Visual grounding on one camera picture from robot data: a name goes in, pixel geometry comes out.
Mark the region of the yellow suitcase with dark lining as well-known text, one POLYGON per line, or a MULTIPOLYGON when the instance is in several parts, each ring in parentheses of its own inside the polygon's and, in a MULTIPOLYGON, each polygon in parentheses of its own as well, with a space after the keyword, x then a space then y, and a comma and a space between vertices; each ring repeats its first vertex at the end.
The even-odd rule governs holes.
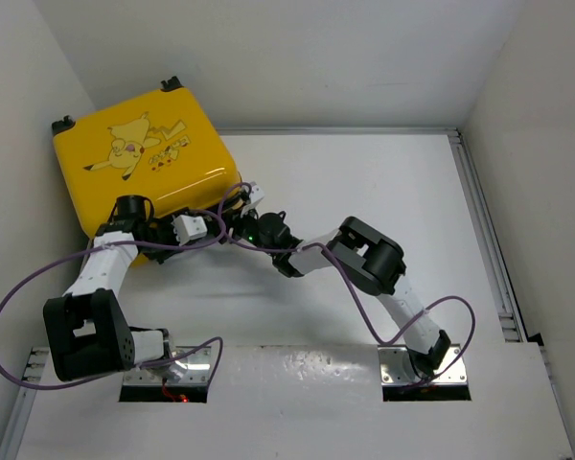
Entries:
POLYGON ((120 196, 150 199, 156 219, 241 208, 242 179, 228 148, 176 77, 161 88, 51 126, 82 231, 94 238, 120 196))

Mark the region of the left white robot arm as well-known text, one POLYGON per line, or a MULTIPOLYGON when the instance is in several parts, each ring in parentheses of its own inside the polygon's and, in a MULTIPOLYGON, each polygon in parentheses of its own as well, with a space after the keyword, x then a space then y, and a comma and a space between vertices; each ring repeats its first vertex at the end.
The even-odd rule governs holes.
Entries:
POLYGON ((129 326, 118 302, 127 271, 138 256, 162 264, 175 254, 139 247, 136 241, 176 239, 168 222, 154 217, 149 198, 123 195, 97 230, 96 252, 88 256, 75 283, 46 302, 43 319, 59 380, 128 371, 171 355, 169 332, 129 326))

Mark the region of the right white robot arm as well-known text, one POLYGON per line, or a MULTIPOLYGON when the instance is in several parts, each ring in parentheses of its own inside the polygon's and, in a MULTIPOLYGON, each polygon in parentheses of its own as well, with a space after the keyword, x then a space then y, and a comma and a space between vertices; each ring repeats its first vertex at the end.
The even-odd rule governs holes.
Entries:
POLYGON ((286 214, 227 211, 230 237, 245 248, 268 254, 273 266, 289 278, 334 267, 348 289, 377 299, 403 338, 416 377, 430 379, 440 368, 450 346, 445 330, 426 313, 406 277, 402 248, 356 217, 347 217, 327 235, 303 241, 292 235, 286 214))

